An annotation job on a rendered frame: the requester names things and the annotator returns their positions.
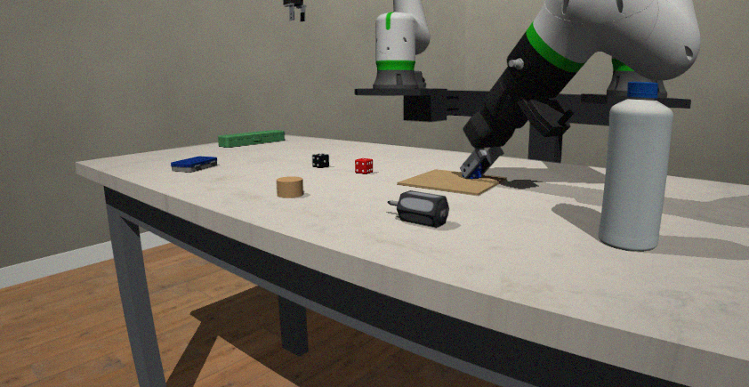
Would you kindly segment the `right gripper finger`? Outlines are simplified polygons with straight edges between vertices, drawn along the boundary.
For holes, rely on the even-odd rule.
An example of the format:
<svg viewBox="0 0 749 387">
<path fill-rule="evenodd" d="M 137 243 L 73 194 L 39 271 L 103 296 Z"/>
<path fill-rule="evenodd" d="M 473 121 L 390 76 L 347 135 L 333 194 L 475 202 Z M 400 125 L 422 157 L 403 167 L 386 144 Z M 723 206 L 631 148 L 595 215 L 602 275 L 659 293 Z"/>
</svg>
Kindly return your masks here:
<svg viewBox="0 0 749 387">
<path fill-rule="evenodd" d="M 304 5 L 296 6 L 296 8 L 298 8 L 298 9 L 301 8 L 301 21 L 305 21 L 305 7 L 306 7 L 305 4 Z"/>
<path fill-rule="evenodd" d="M 294 20 L 294 3 L 285 4 L 285 7 L 289 6 L 289 20 Z"/>
</svg>

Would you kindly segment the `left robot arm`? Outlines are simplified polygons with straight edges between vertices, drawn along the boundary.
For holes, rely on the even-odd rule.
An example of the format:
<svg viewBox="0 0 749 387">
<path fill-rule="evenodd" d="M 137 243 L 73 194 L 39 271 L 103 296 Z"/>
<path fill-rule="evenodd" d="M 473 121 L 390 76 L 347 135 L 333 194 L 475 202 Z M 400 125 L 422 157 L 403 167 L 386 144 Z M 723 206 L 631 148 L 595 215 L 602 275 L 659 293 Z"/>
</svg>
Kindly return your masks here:
<svg viewBox="0 0 749 387">
<path fill-rule="evenodd" d="M 627 96 L 628 82 L 651 82 L 658 98 L 667 98 L 663 80 L 685 73 L 701 45 L 693 0 L 545 0 L 527 38 L 568 72 L 604 52 L 613 64 L 607 95 Z"/>
</svg>

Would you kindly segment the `tan flat mat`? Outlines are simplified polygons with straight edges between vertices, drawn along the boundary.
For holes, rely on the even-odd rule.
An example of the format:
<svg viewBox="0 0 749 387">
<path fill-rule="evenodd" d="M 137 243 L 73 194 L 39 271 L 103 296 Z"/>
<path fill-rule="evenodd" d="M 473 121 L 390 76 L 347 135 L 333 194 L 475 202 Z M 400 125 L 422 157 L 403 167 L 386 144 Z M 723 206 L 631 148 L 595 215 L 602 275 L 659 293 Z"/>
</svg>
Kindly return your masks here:
<svg viewBox="0 0 749 387">
<path fill-rule="evenodd" d="M 481 178 L 468 179 L 463 177 L 462 172 L 435 169 L 399 181 L 397 185 L 478 196 L 506 180 L 507 177 L 485 174 Z"/>
</svg>

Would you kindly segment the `red die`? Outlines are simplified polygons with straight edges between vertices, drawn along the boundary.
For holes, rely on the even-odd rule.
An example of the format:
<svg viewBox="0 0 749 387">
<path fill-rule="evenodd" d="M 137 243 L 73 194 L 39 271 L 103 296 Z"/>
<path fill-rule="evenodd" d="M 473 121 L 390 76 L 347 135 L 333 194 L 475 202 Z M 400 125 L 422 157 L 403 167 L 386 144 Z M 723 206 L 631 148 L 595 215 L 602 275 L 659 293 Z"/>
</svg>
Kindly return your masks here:
<svg viewBox="0 0 749 387">
<path fill-rule="evenodd" d="M 360 158 L 355 160 L 355 173 L 372 173 L 373 172 L 373 159 Z"/>
</svg>

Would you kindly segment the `tan cylinder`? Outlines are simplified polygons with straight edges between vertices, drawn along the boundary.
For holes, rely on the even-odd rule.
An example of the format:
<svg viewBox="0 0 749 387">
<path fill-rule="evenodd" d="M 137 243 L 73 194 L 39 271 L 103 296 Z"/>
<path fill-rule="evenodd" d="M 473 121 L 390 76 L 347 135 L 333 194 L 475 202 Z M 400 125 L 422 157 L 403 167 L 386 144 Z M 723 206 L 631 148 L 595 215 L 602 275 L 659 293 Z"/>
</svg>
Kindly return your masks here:
<svg viewBox="0 0 749 387">
<path fill-rule="evenodd" d="M 303 180 L 301 177 L 277 178 L 277 196 L 280 198 L 298 198 L 303 195 Z"/>
</svg>

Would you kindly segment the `blue die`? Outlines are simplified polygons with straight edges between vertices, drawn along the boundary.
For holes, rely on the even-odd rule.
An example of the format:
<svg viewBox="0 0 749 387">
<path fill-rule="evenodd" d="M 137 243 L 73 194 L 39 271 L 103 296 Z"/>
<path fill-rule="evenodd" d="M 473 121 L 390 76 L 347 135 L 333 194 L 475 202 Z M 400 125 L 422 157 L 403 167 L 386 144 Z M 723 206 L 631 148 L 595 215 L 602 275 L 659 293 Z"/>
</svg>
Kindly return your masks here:
<svg viewBox="0 0 749 387">
<path fill-rule="evenodd" d="M 468 179 L 481 178 L 481 172 L 482 172 L 482 164 L 479 164 L 477 169 L 471 174 L 471 176 Z"/>
</svg>

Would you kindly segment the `black die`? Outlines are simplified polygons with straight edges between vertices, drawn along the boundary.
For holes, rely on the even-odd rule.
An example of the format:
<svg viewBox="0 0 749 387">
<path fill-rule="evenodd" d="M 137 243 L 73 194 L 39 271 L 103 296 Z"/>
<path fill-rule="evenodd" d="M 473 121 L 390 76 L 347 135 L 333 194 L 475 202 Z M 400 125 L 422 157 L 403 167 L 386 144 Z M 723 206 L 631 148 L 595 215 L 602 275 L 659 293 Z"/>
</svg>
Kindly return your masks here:
<svg viewBox="0 0 749 387">
<path fill-rule="evenodd" d="M 312 155 L 312 166 L 317 168 L 329 167 L 329 155 L 322 153 Z"/>
</svg>

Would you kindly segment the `white plastic bottle with blue cap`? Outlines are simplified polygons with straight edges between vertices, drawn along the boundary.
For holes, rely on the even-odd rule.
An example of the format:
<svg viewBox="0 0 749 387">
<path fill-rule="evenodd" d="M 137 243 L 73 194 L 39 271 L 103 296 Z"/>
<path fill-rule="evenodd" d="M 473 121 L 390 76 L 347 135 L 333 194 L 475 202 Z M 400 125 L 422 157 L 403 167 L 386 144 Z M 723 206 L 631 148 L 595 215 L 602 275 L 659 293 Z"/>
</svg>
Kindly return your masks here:
<svg viewBox="0 0 749 387">
<path fill-rule="evenodd" d="M 673 112 L 658 83 L 628 82 L 630 99 L 609 111 L 608 154 L 599 239 L 628 251 L 658 245 Z"/>
</svg>

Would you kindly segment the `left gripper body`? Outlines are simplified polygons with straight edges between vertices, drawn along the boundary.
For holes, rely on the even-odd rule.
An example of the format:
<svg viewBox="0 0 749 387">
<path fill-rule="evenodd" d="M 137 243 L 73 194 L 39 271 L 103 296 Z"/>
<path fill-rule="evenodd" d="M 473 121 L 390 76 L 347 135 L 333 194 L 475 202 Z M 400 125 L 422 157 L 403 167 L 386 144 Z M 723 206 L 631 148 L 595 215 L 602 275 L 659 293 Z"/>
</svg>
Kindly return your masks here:
<svg viewBox="0 0 749 387">
<path fill-rule="evenodd" d="M 529 43 L 527 31 L 507 57 L 508 67 L 463 131 L 476 149 L 502 147 L 527 121 L 543 136 L 562 136 L 574 114 L 556 97 L 578 72 L 560 69 Z M 523 111 L 523 112 L 522 112 Z M 525 115 L 524 115 L 525 114 Z M 508 127 L 507 127 L 508 126 Z"/>
</svg>

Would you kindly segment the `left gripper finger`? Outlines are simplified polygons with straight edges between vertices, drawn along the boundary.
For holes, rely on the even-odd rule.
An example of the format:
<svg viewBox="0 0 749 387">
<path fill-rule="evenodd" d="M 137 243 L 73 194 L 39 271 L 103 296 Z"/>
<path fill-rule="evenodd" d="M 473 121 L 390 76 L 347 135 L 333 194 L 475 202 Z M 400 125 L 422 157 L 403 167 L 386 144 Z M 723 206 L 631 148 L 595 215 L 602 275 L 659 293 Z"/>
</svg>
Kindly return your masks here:
<svg viewBox="0 0 749 387">
<path fill-rule="evenodd" d="M 493 147 L 489 148 L 487 151 L 488 155 L 482 160 L 482 172 L 481 176 L 488 170 L 488 168 L 500 157 L 503 155 L 503 150 L 501 147 Z"/>
<path fill-rule="evenodd" d="M 484 148 L 476 149 L 469 155 L 465 162 L 461 165 L 460 170 L 463 173 L 464 178 L 469 178 L 471 174 L 477 169 L 482 160 L 487 156 L 487 152 Z"/>
</svg>

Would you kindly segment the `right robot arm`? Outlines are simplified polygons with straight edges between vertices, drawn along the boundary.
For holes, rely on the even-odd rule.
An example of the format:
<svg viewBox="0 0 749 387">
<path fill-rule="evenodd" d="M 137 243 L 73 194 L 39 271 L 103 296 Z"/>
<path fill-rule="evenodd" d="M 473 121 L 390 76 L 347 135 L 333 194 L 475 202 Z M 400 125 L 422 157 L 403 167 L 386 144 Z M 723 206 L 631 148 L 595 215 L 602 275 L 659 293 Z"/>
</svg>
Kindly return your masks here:
<svg viewBox="0 0 749 387">
<path fill-rule="evenodd" d="M 373 89 L 426 88 L 421 71 L 414 71 L 415 56 L 430 43 L 422 0 L 393 0 L 394 12 L 375 21 L 376 81 Z"/>
</svg>

